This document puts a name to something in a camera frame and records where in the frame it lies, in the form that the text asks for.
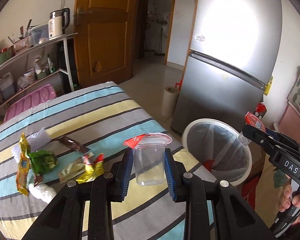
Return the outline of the right hand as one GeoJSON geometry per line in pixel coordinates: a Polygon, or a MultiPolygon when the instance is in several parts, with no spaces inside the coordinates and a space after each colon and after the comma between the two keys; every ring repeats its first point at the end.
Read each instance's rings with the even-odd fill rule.
{"type": "MultiPolygon", "coordinates": [[[[282,188],[280,200],[278,203],[278,208],[280,212],[286,211],[292,204],[300,208],[300,195],[294,196],[293,199],[291,198],[291,196],[292,196],[292,187],[290,181],[287,181],[282,188]]],[[[293,223],[293,225],[299,223],[300,223],[300,215],[293,223]]]]}

